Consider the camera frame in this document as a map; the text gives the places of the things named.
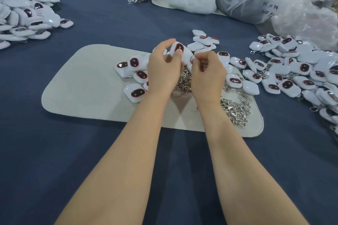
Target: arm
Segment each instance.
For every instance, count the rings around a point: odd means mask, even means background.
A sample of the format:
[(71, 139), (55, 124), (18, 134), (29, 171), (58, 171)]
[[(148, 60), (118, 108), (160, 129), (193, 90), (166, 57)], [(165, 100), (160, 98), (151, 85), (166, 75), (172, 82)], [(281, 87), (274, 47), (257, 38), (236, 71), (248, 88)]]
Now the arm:
[(192, 92), (205, 128), (217, 191), (227, 223), (308, 224), (252, 154), (220, 106), (219, 96), (226, 71), (217, 55), (207, 52), (195, 57)]
[(142, 224), (164, 110), (180, 76), (182, 51), (169, 63), (162, 55), (174, 42), (162, 42), (150, 55), (146, 96), (55, 225)]

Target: white board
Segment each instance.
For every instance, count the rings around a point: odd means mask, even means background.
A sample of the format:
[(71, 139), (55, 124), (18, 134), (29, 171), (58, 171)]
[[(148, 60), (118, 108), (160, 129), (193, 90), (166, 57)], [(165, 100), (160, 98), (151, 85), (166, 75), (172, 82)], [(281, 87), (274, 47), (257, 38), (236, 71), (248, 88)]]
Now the white board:
[[(167, 0), (151, 0), (151, 2), (154, 5), (157, 5), (159, 7), (164, 7), (164, 8), (170, 8), (170, 9), (178, 9), (175, 6), (170, 5)], [(216, 9), (215, 12), (213, 12), (213, 14), (218, 14), (218, 15), (223, 15), (223, 16), (227, 16), (226, 14), (224, 14), (221, 10), (219, 10), (218, 8)]]
[[(146, 54), (109, 45), (85, 46), (48, 84), (42, 94), (42, 106), (49, 112), (66, 116), (127, 122), (137, 104), (129, 101), (123, 89), (136, 81), (121, 78), (114, 66), (132, 56)], [(238, 98), (236, 92), (223, 92), (222, 96), (235, 101)], [(246, 129), (237, 127), (243, 137), (255, 137), (263, 131), (263, 118), (255, 101), (251, 104), (251, 114)], [(192, 94), (169, 100), (162, 126), (204, 131)]]

